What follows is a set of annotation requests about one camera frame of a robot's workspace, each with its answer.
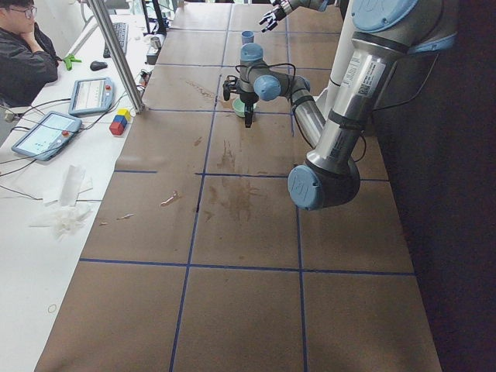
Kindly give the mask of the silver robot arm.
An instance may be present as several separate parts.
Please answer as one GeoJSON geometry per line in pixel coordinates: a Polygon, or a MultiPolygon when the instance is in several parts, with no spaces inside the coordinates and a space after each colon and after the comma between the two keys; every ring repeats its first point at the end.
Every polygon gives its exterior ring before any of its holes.
{"type": "Polygon", "coordinates": [[[340,1],[344,23],[329,83],[318,97],[308,81],[273,70],[250,31],[242,34],[238,75],[223,94],[237,94],[246,126],[258,101],[286,98],[311,150],[288,175],[288,191],[301,209],[350,202],[360,189],[352,158],[357,140],[377,107],[397,62],[450,48],[456,39],[460,4],[444,0],[340,1]]]}
{"type": "Polygon", "coordinates": [[[274,0],[270,2],[273,8],[265,13],[259,24],[263,26],[261,32],[273,30],[277,24],[289,16],[298,8],[311,9],[318,12],[324,12],[329,4],[334,1],[329,0],[274,0]]]}

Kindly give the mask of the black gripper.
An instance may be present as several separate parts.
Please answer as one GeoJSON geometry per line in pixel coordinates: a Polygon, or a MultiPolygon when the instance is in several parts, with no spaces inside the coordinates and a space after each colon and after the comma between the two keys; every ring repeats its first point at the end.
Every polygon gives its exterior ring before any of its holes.
{"type": "Polygon", "coordinates": [[[273,0],[270,3],[274,8],[266,12],[259,21],[262,33],[273,30],[279,23],[277,18],[285,18],[291,13],[291,4],[288,0],[273,0]]]}
{"type": "Polygon", "coordinates": [[[241,102],[245,105],[244,124],[249,128],[253,123],[253,110],[257,103],[257,94],[241,78],[234,75],[228,75],[222,83],[222,97],[224,101],[230,100],[231,94],[237,94],[241,102]]]}

